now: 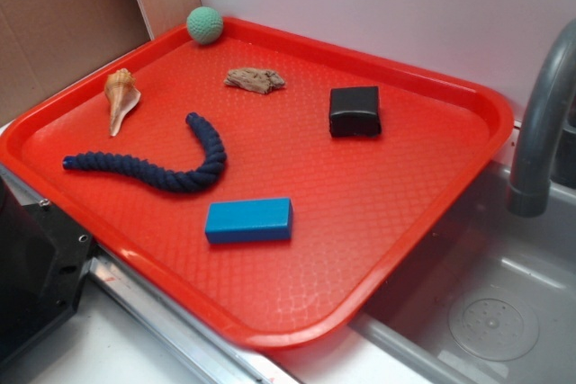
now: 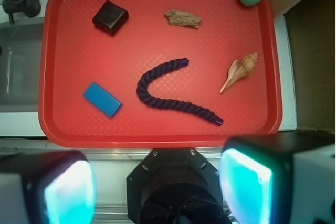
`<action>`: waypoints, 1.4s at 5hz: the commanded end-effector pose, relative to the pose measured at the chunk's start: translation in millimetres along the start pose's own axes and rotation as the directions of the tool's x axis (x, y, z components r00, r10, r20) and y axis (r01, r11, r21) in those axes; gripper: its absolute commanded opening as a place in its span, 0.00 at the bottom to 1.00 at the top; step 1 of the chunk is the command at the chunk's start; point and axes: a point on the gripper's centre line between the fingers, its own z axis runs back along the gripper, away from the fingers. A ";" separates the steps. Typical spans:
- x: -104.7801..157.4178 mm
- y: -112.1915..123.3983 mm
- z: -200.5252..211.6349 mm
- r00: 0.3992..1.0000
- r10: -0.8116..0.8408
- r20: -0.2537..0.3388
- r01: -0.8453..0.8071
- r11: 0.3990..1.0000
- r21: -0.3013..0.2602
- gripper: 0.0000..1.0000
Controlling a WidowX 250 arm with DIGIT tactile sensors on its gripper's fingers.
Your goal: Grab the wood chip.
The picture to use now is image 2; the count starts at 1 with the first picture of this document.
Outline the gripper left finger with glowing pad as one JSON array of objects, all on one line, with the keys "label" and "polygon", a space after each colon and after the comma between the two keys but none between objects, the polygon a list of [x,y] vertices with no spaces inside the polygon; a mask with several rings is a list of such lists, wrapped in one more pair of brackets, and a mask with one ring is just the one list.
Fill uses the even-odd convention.
[{"label": "gripper left finger with glowing pad", "polygon": [[1,155],[1,223],[91,223],[93,166],[80,151]]}]

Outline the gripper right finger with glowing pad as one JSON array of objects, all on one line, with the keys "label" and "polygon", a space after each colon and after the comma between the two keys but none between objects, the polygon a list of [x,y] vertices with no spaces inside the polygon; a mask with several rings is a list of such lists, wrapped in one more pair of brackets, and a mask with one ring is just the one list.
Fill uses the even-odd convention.
[{"label": "gripper right finger with glowing pad", "polygon": [[237,223],[335,223],[335,136],[230,137],[219,183]]}]

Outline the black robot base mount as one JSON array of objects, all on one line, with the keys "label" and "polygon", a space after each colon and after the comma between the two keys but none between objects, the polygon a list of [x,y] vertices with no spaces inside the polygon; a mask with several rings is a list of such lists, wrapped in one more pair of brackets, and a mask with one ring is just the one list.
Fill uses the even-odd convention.
[{"label": "black robot base mount", "polygon": [[230,223],[219,172],[193,148],[153,149],[126,183],[134,223]]}]

